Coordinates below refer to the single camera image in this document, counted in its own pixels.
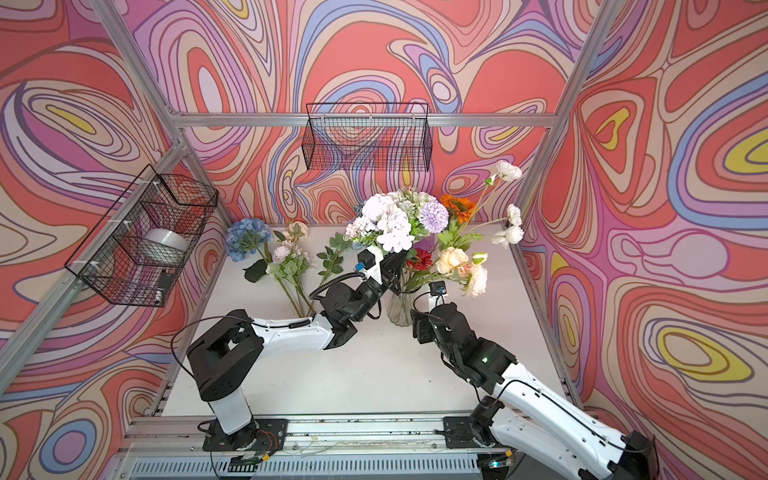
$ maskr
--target black metal mesh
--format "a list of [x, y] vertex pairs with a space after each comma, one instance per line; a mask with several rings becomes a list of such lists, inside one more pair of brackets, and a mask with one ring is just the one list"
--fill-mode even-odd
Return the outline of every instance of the black metal mesh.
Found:
[[429, 171], [427, 110], [426, 104], [308, 104], [302, 141], [306, 168]]
[[[213, 187], [184, 175], [155, 175], [76, 275], [109, 303], [164, 306], [217, 202]], [[177, 233], [189, 247], [179, 250], [146, 239], [155, 228]]]

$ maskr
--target robotic arm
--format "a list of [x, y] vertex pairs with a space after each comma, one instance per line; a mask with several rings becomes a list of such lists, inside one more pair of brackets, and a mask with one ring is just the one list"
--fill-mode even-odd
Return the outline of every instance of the robotic arm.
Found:
[[[310, 294], [320, 313], [307, 318], [267, 320], [234, 310], [195, 340], [187, 350], [202, 400], [209, 402], [228, 443], [247, 450], [259, 426], [240, 387], [258, 359], [299, 350], [344, 345], [379, 304], [387, 290], [400, 293], [407, 252], [383, 255], [370, 247], [358, 255], [355, 273], [347, 273]], [[359, 277], [356, 289], [343, 283]], [[436, 306], [445, 284], [430, 285], [429, 313], [416, 310], [413, 336], [436, 343], [444, 364], [488, 394], [470, 415], [472, 437], [480, 446], [506, 445], [525, 452], [572, 480], [650, 480], [657, 470], [655, 447], [639, 432], [623, 436], [551, 391], [497, 343], [477, 338], [454, 303]], [[514, 406], [533, 422], [505, 408]]]

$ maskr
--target red flower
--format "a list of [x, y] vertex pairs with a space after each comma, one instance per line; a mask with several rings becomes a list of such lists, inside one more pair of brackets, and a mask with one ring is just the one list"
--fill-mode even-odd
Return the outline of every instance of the red flower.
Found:
[[422, 248], [416, 249], [416, 256], [406, 260], [408, 266], [416, 271], [429, 270], [432, 266], [432, 254]]

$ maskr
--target orange sunflower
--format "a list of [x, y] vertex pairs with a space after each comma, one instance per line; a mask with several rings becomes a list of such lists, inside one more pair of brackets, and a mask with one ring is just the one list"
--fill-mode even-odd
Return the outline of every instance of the orange sunflower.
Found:
[[472, 203], [468, 198], [454, 197], [451, 194], [440, 197], [440, 202], [449, 212], [456, 215], [459, 223], [468, 222], [477, 208], [477, 204]]

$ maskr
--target dark green leaf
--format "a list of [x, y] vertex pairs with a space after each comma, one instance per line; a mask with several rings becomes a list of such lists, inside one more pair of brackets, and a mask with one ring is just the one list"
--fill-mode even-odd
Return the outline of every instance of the dark green leaf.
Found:
[[259, 278], [266, 275], [266, 260], [258, 259], [253, 265], [243, 270], [245, 271], [245, 280], [255, 283], [259, 281]]

